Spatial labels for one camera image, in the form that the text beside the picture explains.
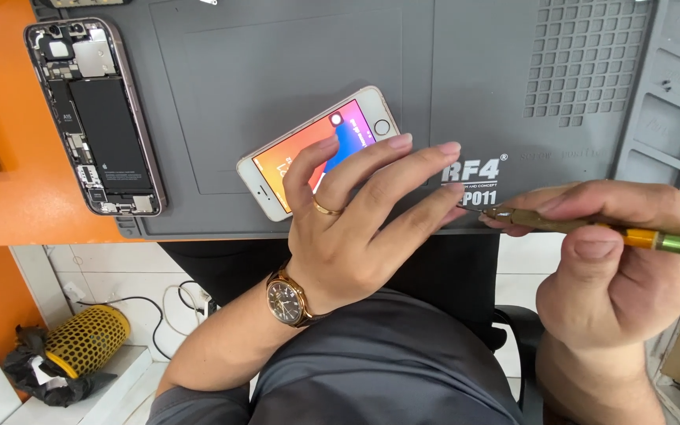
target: yellow screwdriver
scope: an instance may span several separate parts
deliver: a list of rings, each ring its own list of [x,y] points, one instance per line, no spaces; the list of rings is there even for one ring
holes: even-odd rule
[[[492,207],[488,209],[473,209],[458,205],[459,208],[476,211],[498,222],[512,225],[524,225],[538,230],[554,231],[558,233],[571,233],[579,227],[596,225],[609,227],[623,236],[623,243],[637,248],[654,249],[680,255],[680,235],[672,235],[663,231],[642,228],[626,227],[622,225],[609,225],[595,222],[590,219],[579,218],[576,220],[555,221],[543,218],[537,211],[508,207]]]

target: disassembled iphone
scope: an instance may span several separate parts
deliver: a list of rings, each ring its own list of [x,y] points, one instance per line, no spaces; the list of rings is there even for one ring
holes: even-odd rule
[[[116,28],[51,21],[28,26],[25,41],[89,209],[158,216],[164,189]]]
[[[322,178],[353,153],[400,132],[382,92],[369,86],[322,112],[313,120],[238,162],[238,174],[274,222],[292,216],[285,199],[283,177],[293,158],[316,141],[337,135],[340,149],[335,157],[318,167],[309,184],[316,192]]]

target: phone screen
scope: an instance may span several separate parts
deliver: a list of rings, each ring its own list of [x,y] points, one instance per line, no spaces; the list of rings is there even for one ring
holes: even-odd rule
[[[333,134],[338,136],[340,149],[334,157],[314,170],[309,185],[316,193],[326,173],[335,168],[343,159],[375,142],[369,123],[366,122],[355,100],[346,103],[335,112],[322,117],[253,158],[254,164],[259,168],[261,175],[274,192],[274,196],[279,199],[286,213],[290,213],[291,209],[285,200],[283,177],[290,168],[290,163],[303,148],[319,140],[327,139]]]

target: forearm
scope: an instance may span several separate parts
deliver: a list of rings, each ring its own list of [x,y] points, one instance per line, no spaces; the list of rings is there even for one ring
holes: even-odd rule
[[[174,386],[229,390],[250,381],[269,357],[300,331],[270,312],[266,283],[217,311],[188,336],[167,367],[157,394]]]
[[[580,425],[665,424],[643,344],[579,353],[545,333],[536,372],[545,403]]]

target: wristwatch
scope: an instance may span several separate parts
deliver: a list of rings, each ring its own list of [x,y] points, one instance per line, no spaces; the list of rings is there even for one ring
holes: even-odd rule
[[[307,327],[329,316],[308,312],[303,288],[288,276],[286,266],[287,262],[267,280],[267,302],[274,317],[292,327]]]

